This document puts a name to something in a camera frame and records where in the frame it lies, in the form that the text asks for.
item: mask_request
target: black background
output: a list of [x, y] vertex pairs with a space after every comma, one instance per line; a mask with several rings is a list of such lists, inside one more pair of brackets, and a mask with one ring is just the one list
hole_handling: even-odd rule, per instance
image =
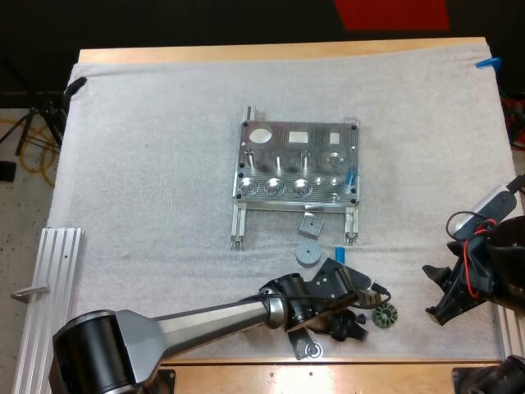
[[[348, 32], [329, 0], [2, 0], [0, 53], [38, 91], [66, 87], [81, 48], [485, 36], [500, 85], [525, 91], [525, 2], [449, 0], [450, 32]], [[21, 104], [0, 67], [0, 108]]]

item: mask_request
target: wire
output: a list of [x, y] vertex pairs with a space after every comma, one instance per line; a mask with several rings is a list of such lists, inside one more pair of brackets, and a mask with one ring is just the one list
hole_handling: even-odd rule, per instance
[[472, 261], [472, 264], [473, 264], [473, 260], [469, 258], [470, 254], [468, 252], [468, 242], [476, 236], [485, 235], [488, 232], [488, 230], [485, 228], [487, 224], [491, 224], [492, 226], [495, 226], [497, 224], [497, 221], [494, 219], [488, 218], [484, 223], [480, 224], [477, 227], [476, 231], [468, 239], [464, 240], [463, 242], [463, 264], [465, 267], [465, 280], [467, 283], [468, 294], [470, 294], [470, 296], [473, 299], [479, 298], [479, 291], [473, 290], [472, 284], [470, 282], [470, 272], [468, 271], [468, 263], [469, 261]]
[[[7, 124], [7, 125], [13, 125], [14, 127], [19, 127], [19, 126], [22, 126], [22, 122], [27, 118], [26, 117], [23, 117], [21, 119], [19, 119], [18, 121], [12, 121], [10, 119], [0, 119], [0, 123], [3, 123], [3, 124]], [[48, 127], [46, 125], [40, 127], [39, 129], [36, 129], [32, 126], [30, 126], [29, 130], [34, 132], [33, 135], [27, 135], [26, 136], [26, 139], [32, 139], [32, 140], [37, 140], [37, 141], [40, 141], [42, 143], [45, 144], [45, 146], [42, 146], [40, 144], [36, 144], [32, 141], [28, 141], [28, 140], [25, 140], [23, 141], [22, 143], [22, 146], [21, 146], [21, 151], [20, 151], [20, 156], [19, 156], [19, 159], [20, 159], [20, 165], [22, 166], [22, 168], [24, 168], [29, 174], [42, 174], [42, 178], [44, 179], [44, 181], [50, 185], [51, 187], [54, 187], [55, 184], [54, 182], [49, 178], [48, 174], [46, 173], [46, 171], [53, 165], [53, 163], [55, 162], [55, 158], [57, 156], [57, 151], [54, 149], [55, 148], [55, 144], [52, 142], [52, 139], [51, 137], [48, 137], [47, 135], [45, 135], [43, 132], [47, 129]], [[41, 140], [41, 139], [38, 139], [37, 137], [41, 135], [45, 140]], [[26, 163], [25, 163], [25, 149], [27, 147], [27, 144], [33, 144], [33, 145], [37, 145], [39, 146], [40, 148], [42, 148], [42, 152], [40, 153], [40, 163], [39, 163], [39, 169], [35, 169], [35, 168], [32, 168], [30, 166], [28, 166]], [[49, 163], [45, 163], [45, 158], [46, 158], [46, 154], [47, 154], [47, 151], [48, 150], [51, 150], [52, 152], [52, 157], [51, 157], [51, 161]]]
[[473, 212], [473, 211], [458, 211], [458, 212], [454, 212], [450, 215], [450, 217], [448, 218], [448, 220], [446, 221], [446, 224], [445, 224], [445, 231], [447, 233], [447, 235], [452, 238], [454, 241], [457, 241], [457, 242], [463, 242], [465, 240], [467, 240], [467, 238], [458, 238], [457, 236], [454, 236], [453, 234], [450, 233], [450, 230], [449, 230], [449, 225], [450, 225], [450, 221], [455, 218], [456, 216], [458, 215], [461, 215], [461, 214], [467, 214], [467, 215], [473, 215], [474, 217], [476, 218], [481, 218], [485, 221], [489, 220], [489, 218], [485, 215], [481, 215], [480, 213], [478, 212]]

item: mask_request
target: red panel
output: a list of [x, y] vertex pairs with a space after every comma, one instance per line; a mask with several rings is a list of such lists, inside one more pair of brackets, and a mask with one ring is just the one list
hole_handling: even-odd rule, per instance
[[347, 30], [450, 30], [445, 0], [336, 0]]

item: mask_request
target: red cable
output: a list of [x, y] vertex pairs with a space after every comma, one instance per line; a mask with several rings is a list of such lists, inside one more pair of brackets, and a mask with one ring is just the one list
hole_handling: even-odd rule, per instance
[[[497, 221], [494, 219], [487, 219], [486, 222], [490, 223], [493, 226], [497, 224]], [[472, 236], [480, 236], [482, 234], [486, 234], [487, 230], [485, 230], [483, 226], [484, 224], [481, 224], [480, 226], [478, 226]], [[473, 290], [470, 284], [470, 275], [468, 274], [468, 241], [467, 240], [465, 240], [465, 242], [463, 243], [463, 262], [465, 264], [465, 279], [467, 279], [468, 294], [470, 294], [472, 298], [476, 299], [479, 297], [479, 291]]]

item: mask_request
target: square hole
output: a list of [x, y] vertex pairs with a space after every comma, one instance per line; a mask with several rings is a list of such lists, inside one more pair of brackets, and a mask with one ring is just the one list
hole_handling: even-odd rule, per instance
[[308, 143], [308, 133], [306, 131], [291, 131], [288, 136], [288, 142], [307, 144]]
[[330, 143], [331, 144], [340, 144], [340, 134], [339, 133], [330, 133]]

